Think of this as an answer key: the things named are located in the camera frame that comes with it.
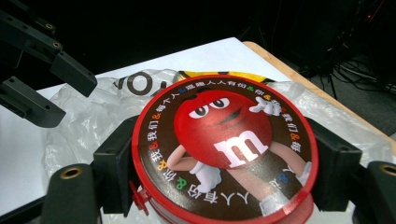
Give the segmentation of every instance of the character's shoe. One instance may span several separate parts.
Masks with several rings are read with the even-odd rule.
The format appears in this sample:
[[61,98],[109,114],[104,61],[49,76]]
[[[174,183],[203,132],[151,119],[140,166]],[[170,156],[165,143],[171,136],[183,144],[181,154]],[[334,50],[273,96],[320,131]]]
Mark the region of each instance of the character's shoe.
[[309,177],[309,173],[311,172],[311,167],[312,167],[312,162],[308,161],[308,162],[305,164],[303,174],[300,175],[300,176],[296,176],[296,178],[298,179],[298,181],[300,181],[300,183],[301,183],[302,186],[305,185],[306,180],[307,180],[308,177]]
[[282,208],[285,204],[289,202],[289,199],[280,191],[276,189],[276,192],[265,197],[260,203],[260,209],[262,210],[262,215],[264,217],[269,216]]

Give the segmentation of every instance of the white table surface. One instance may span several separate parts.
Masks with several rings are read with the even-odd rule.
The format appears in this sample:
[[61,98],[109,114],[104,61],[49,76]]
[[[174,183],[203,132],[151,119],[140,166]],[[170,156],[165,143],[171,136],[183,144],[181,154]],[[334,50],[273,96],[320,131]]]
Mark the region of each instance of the white table surface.
[[[238,71],[276,81],[290,81],[233,37],[109,71],[97,77],[126,77],[145,69]],[[49,99],[61,87],[59,85],[38,92]],[[49,181],[42,165],[45,143],[46,129],[0,106],[0,216],[46,194]],[[338,223],[350,223],[349,217],[344,220],[346,222]]]

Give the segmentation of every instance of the red rim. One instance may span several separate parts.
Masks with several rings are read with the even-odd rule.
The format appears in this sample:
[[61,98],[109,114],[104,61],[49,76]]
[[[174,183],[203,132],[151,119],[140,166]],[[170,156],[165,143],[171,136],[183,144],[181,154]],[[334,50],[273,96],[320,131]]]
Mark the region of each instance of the red rim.
[[[184,83],[195,80],[195,79],[211,78],[211,77],[219,77],[219,76],[230,77],[230,76],[223,76],[223,75],[192,77],[192,78],[181,80],[181,81],[173,84],[171,87],[168,87],[167,89],[159,92],[156,96],[154,96],[154,98],[145,106],[145,108],[141,112],[141,114],[136,122],[133,136],[132,136],[132,139],[133,139],[132,140],[133,162],[134,162],[134,167],[136,169],[136,172],[140,178],[142,187],[148,191],[151,198],[153,200],[155,200],[155,202],[157,204],[159,204],[161,207],[163,207],[164,209],[166,209],[167,211],[172,213],[174,216],[179,217],[179,218],[186,220],[187,222],[191,222],[191,223],[230,223],[230,221],[215,220],[212,218],[198,216],[192,212],[189,212],[189,211],[179,207],[175,203],[171,202],[168,198],[166,198],[158,190],[157,186],[155,186],[151,182],[151,180],[147,174],[147,171],[145,170],[144,165],[142,164],[141,155],[139,155],[139,152],[138,152],[138,145],[139,145],[138,136],[140,134],[140,130],[141,130],[140,127],[142,125],[143,118],[147,115],[149,109],[153,106],[153,104],[160,97],[165,95],[169,90],[177,88],[177,87],[183,85]],[[310,191],[314,186],[316,176],[318,173],[318,148],[317,148],[317,143],[315,140],[315,135],[314,135],[308,121],[305,119],[304,115],[298,110],[298,108],[292,102],[290,102],[286,97],[281,95],[279,92],[277,92],[277,91],[275,91],[261,83],[257,83],[255,81],[252,81],[249,79],[245,79],[242,77],[233,77],[233,78],[242,79],[242,80],[244,80],[248,83],[254,84],[256,86],[261,86],[261,87],[267,89],[268,91],[270,91],[271,93],[275,94],[281,100],[283,100],[283,102],[286,103],[289,107],[291,107],[294,110],[294,112],[297,114],[298,118],[304,125],[305,131],[307,132],[307,135],[309,137],[309,142],[310,142],[310,147],[311,147],[312,168],[311,168],[311,172],[310,172],[310,175],[309,175],[306,183],[298,191],[298,193],[295,195],[295,197],[293,197],[290,200],[290,202],[287,205],[285,205],[282,209],[280,209],[279,211],[273,213],[272,215],[270,215],[268,217],[258,217],[258,218],[253,218],[253,219],[249,219],[249,220],[244,220],[244,221],[232,221],[232,223],[262,223],[263,219],[265,218],[265,221],[267,221],[267,222],[276,222],[276,221],[279,221],[279,220],[285,218],[285,216],[292,214],[292,212],[295,211],[297,209],[297,207],[300,206],[300,204],[303,203],[308,196],[311,197]],[[305,212],[306,218],[308,218],[311,215],[311,213],[312,213],[312,210],[311,211],[307,210]]]

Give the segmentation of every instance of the tin lid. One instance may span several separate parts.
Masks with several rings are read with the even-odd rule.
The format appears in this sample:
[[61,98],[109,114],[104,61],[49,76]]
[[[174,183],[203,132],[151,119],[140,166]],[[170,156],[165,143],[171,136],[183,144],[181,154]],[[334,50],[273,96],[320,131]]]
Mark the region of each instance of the tin lid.
[[[136,122],[132,151],[155,207],[190,223],[270,223],[312,203],[318,149],[308,122],[249,79],[192,77],[161,91]],[[299,216],[310,216],[306,207]]]

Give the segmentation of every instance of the character's hand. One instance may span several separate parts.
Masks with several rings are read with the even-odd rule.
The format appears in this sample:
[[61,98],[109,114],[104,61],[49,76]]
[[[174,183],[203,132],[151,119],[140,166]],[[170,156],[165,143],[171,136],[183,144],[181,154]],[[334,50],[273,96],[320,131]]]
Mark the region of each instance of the character's hand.
[[221,182],[220,169],[203,164],[200,161],[190,170],[190,174],[196,175],[201,182],[197,187],[201,193],[208,193]]
[[306,180],[307,180],[308,177],[309,177],[309,173],[311,172],[311,167],[312,167],[312,162],[308,161],[308,162],[305,164],[303,174],[300,175],[300,176],[296,176],[296,178],[298,179],[298,181],[300,181],[300,183],[301,183],[302,186],[305,185]]
[[256,97],[257,105],[252,106],[249,110],[253,113],[259,113],[260,111],[264,111],[264,113],[268,115],[279,116],[280,114],[280,105],[272,103],[270,101],[266,101],[261,97]]
[[264,217],[269,216],[285,206],[289,202],[289,199],[280,191],[276,189],[276,192],[265,197],[260,203],[260,209]]

